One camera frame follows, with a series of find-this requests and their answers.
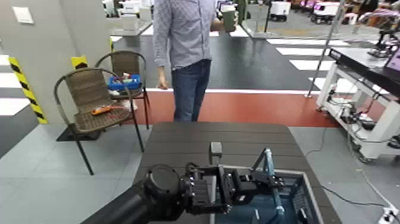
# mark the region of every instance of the gray checkered shirt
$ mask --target gray checkered shirt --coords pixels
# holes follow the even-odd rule
[[[153,47],[157,66],[167,64],[167,42],[173,69],[210,56],[210,27],[215,0],[155,0]]]

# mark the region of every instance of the table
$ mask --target table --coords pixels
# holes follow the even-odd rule
[[[221,164],[232,166],[252,166],[265,147],[271,148],[276,169],[307,174],[325,224],[342,223],[290,130],[283,125],[160,123],[152,129],[135,182],[144,177],[148,167],[158,163],[172,166],[180,174],[184,174],[185,164],[190,161],[208,165],[210,142],[222,143]],[[209,215],[184,213],[175,223],[209,223]]]
[[[400,75],[382,72],[387,58],[375,58],[364,48],[332,48],[330,56],[336,60],[329,70],[324,87],[317,99],[317,105],[327,110],[336,121],[353,137],[354,142],[361,147],[360,160],[368,162],[376,159],[381,154],[400,155],[400,150],[387,146],[387,141],[393,135],[399,133],[400,128],[400,104],[385,95],[380,95],[377,102],[386,107],[373,130],[366,130],[358,123],[348,125],[340,117],[349,100],[334,98],[335,104],[328,102],[327,98],[332,84],[342,77],[353,83],[358,88],[350,101],[355,102],[356,107],[362,107],[368,96],[376,97],[377,91],[373,88],[376,84],[400,98]]]

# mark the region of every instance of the hazard stripe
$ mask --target hazard stripe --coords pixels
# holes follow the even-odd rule
[[[82,69],[88,67],[88,61],[86,60],[85,55],[82,55],[81,57],[71,57],[71,62],[74,69]]]
[[[111,48],[111,52],[113,52],[114,51],[114,42],[113,42],[112,38],[110,38],[110,48]]]
[[[29,86],[24,73],[22,72],[20,63],[18,63],[18,61],[15,57],[9,57],[8,61],[10,62],[11,69],[14,71],[14,74],[17,76],[18,80],[20,81],[20,84],[22,86],[22,90],[23,90],[25,96],[30,101],[30,107],[35,112],[37,120],[39,121],[40,124],[47,124],[47,119],[43,115],[43,111],[40,108],[40,105],[38,104],[38,101],[37,101],[35,95],[33,94],[32,89]]]

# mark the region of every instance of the white floor stripe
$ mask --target white floor stripe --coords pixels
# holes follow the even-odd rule
[[[0,98],[0,116],[13,116],[29,103],[27,98]]]
[[[319,48],[276,48],[283,55],[320,56],[324,49]]]
[[[0,73],[0,88],[21,88],[14,73]]]
[[[173,92],[173,89],[162,90],[158,88],[146,88],[148,92]],[[289,94],[304,95],[306,90],[259,90],[259,89],[207,89],[206,93],[219,94]],[[312,91],[311,94],[319,94],[321,91]]]
[[[378,41],[368,41],[369,43],[372,43],[372,44],[377,44],[378,43]]]
[[[298,70],[316,70],[319,60],[289,60]],[[323,61],[320,71],[329,71],[335,61]]]
[[[122,38],[122,36],[110,36],[111,37],[111,40],[113,41],[113,42],[117,42],[117,41],[119,41],[121,38]]]
[[[210,32],[210,36],[220,36],[220,32],[218,31]]]
[[[149,26],[141,36],[152,36],[154,34],[154,27],[153,25]],[[210,32],[210,36],[220,36],[219,32]]]
[[[151,25],[141,34],[141,36],[152,36],[153,33],[154,33],[154,28],[153,25]]]
[[[322,77],[318,77],[315,79],[315,86],[318,87],[319,89],[322,89],[324,87],[325,84],[325,78]],[[388,91],[382,89],[381,87],[374,85],[372,87],[376,92],[379,92],[381,94],[389,94]],[[347,79],[339,79],[339,81],[337,82],[337,87],[336,87],[336,92],[340,93],[340,94],[354,94],[356,93],[358,90],[358,88],[356,86],[354,86],[354,83],[351,83],[350,81],[348,81]]]
[[[0,54],[0,66],[9,66],[8,55]]]
[[[281,45],[325,45],[326,40],[315,40],[315,39],[267,39],[270,44],[281,44]],[[330,46],[349,46],[350,44],[333,40],[329,42]]]
[[[233,38],[248,38],[249,37],[249,35],[239,25],[236,26],[236,30],[234,32],[230,32],[229,35]]]

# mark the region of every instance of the wicker chair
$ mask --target wicker chair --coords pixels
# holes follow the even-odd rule
[[[113,51],[111,53],[106,54],[96,63],[95,67],[99,67],[101,63],[106,59],[111,58],[112,70],[117,76],[122,77],[123,73],[128,74],[139,74],[140,81],[142,85],[137,89],[131,89],[130,94],[133,99],[142,99],[145,107],[145,116],[146,116],[146,127],[149,129],[149,116],[147,112],[147,106],[149,106],[149,96],[146,91],[146,59],[142,54],[137,52],[121,50],[121,51]],[[143,72],[140,72],[139,58],[143,61]],[[111,96],[111,99],[114,100],[124,100],[128,99],[127,95],[119,95],[119,96]]]
[[[60,112],[62,119],[64,119],[65,123],[72,131],[76,144],[83,157],[83,160],[85,161],[90,175],[93,175],[94,172],[78,139],[78,133],[92,133],[99,130],[105,130],[107,127],[121,124],[122,122],[131,119],[132,115],[132,119],[135,122],[137,138],[139,139],[142,152],[144,152],[142,137],[140,136],[138,124],[136,122],[136,117],[133,110],[132,96],[128,92],[131,112],[128,108],[121,107],[119,102],[114,103],[108,94],[103,73],[115,75],[111,71],[100,68],[78,69],[61,77],[54,86],[54,98],[58,106],[58,111]],[[72,99],[74,100],[78,109],[78,113],[75,114],[74,117],[75,123],[71,123],[68,120],[61,105],[60,98],[58,97],[58,87],[63,81],[66,82],[71,92]],[[91,111],[94,108],[102,105],[114,105],[115,108],[108,113],[93,116]]]

